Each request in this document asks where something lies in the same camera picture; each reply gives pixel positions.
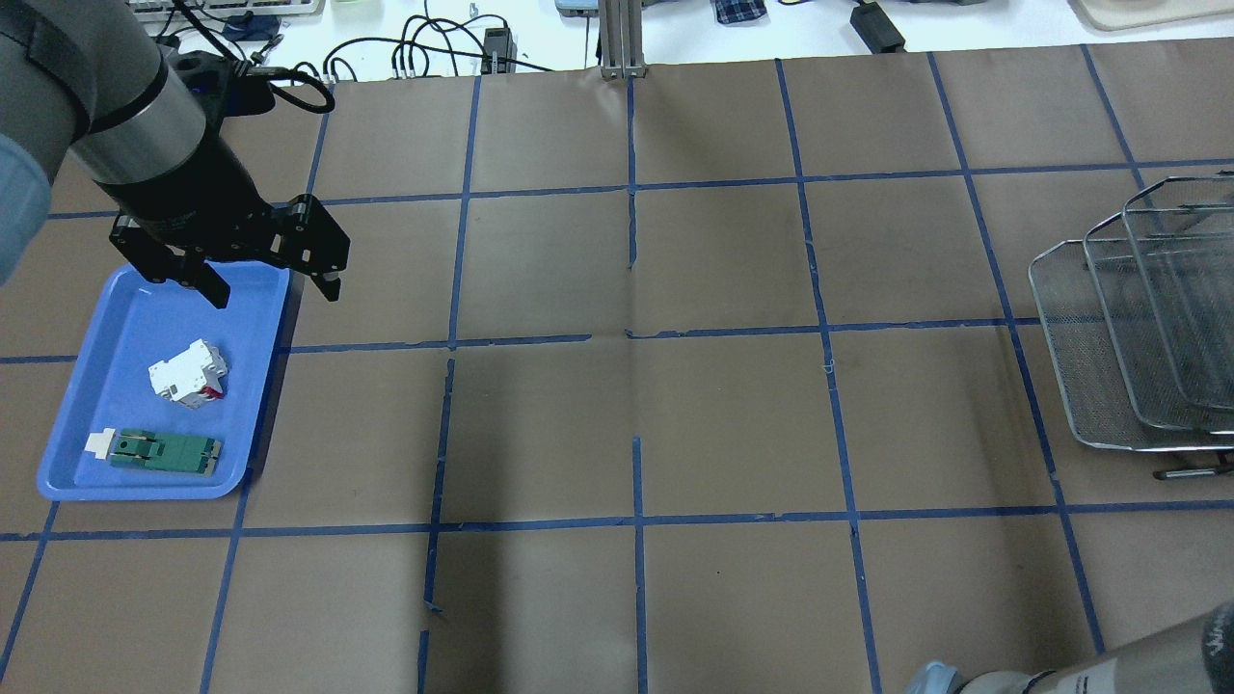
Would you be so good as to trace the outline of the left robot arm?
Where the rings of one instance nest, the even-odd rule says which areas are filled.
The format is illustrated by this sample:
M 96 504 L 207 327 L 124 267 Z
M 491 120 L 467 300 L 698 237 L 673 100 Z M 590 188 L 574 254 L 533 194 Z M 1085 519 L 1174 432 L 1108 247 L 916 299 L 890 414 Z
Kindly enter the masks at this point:
M 176 282 L 227 307 L 216 267 L 262 262 L 342 291 L 350 241 L 304 194 L 267 203 L 221 136 L 230 95 L 195 93 L 191 70 L 222 88 L 257 84 L 308 114 L 334 96 L 304 70 L 247 67 L 225 51 L 168 56 L 122 1 L 2 4 L 2 278 L 14 277 L 51 212 L 67 158 L 118 207 L 110 242 L 146 282 Z

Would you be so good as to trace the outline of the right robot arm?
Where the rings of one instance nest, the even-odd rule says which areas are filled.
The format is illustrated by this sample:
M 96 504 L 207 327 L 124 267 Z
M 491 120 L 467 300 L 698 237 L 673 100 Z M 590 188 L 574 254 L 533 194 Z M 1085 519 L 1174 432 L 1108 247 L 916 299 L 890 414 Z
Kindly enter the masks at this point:
M 966 678 L 933 659 L 916 673 L 906 692 L 1232 693 L 1233 601 L 1083 663 L 1037 675 L 993 671 Z

